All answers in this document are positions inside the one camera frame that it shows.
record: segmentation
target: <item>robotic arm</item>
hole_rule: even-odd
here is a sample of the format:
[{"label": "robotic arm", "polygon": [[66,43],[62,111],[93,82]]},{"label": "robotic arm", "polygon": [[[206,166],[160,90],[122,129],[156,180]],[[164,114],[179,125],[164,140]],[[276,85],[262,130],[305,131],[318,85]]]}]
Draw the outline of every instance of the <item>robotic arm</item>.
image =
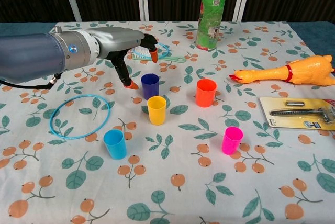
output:
[{"label": "robotic arm", "polygon": [[1,80],[0,83],[19,88],[50,89],[62,72],[91,65],[102,58],[111,60],[124,87],[138,89],[129,77],[124,57],[129,49],[142,46],[149,49],[156,63],[156,44],[155,37],[150,34],[118,27],[63,32],[56,26],[55,33],[1,37],[1,78],[21,83],[55,75],[48,85],[22,86]]}]

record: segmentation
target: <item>tablecloth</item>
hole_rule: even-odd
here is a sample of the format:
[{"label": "tablecloth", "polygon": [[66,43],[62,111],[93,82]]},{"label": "tablecloth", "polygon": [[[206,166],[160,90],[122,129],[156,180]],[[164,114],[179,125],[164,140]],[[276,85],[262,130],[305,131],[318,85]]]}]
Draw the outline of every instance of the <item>tablecloth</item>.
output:
[{"label": "tablecloth", "polygon": [[[241,85],[237,69],[267,69],[313,52],[285,22],[222,23],[217,49],[194,45],[195,22],[58,23],[63,30],[128,27],[151,33],[184,63],[130,59],[132,79],[160,76],[165,124],[150,124],[141,89],[123,88],[107,60],[65,72],[50,91],[1,86],[1,223],[332,223],[334,133],[271,128],[259,97],[332,98],[334,88],[261,81]],[[213,105],[194,103],[197,80],[218,84]],[[43,84],[49,77],[30,81]],[[107,124],[78,140],[56,138],[49,119],[62,102],[96,94],[111,106]],[[54,126],[62,136],[94,130],[100,100],[66,104]],[[227,126],[244,132],[238,152],[221,152]],[[126,158],[110,158],[103,135],[122,129]]]}]

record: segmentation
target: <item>blue cup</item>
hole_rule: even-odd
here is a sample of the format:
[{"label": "blue cup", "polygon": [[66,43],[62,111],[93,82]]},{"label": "blue cup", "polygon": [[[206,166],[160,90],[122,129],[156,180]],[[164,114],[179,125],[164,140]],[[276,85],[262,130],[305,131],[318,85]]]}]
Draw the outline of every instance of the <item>blue cup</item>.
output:
[{"label": "blue cup", "polygon": [[146,74],[141,78],[143,95],[146,100],[159,94],[159,77],[155,74]]},{"label": "blue cup", "polygon": [[127,155],[127,148],[124,133],[118,129],[113,129],[105,133],[104,143],[114,160],[121,160]]}]

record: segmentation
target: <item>yellow cup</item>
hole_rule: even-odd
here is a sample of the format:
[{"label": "yellow cup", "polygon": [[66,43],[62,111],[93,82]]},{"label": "yellow cup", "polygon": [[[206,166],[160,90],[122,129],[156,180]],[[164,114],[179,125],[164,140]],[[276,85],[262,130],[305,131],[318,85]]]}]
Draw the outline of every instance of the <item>yellow cup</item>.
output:
[{"label": "yellow cup", "polygon": [[150,97],[147,101],[149,119],[153,125],[161,125],[165,122],[166,100],[161,96]]}]

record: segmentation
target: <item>plastic cup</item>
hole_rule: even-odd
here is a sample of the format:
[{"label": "plastic cup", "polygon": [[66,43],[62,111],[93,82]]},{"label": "plastic cup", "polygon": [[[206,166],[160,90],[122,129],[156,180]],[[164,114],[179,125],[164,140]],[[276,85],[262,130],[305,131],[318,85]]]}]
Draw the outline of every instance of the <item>plastic cup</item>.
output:
[{"label": "plastic cup", "polygon": [[143,75],[141,78],[143,95],[146,100],[159,94],[159,77],[153,73]]},{"label": "plastic cup", "polygon": [[165,122],[166,100],[161,96],[150,97],[147,101],[149,119],[153,125],[161,125]]},{"label": "plastic cup", "polygon": [[200,79],[197,82],[197,90],[195,93],[195,103],[200,107],[209,107],[212,105],[216,83],[211,79]]},{"label": "plastic cup", "polygon": [[124,134],[118,129],[113,129],[105,133],[104,143],[114,160],[121,160],[127,155],[127,148]]},{"label": "plastic cup", "polygon": [[236,152],[237,147],[239,146],[243,138],[243,131],[236,127],[230,126],[226,129],[224,139],[222,142],[222,152],[231,155]]}]

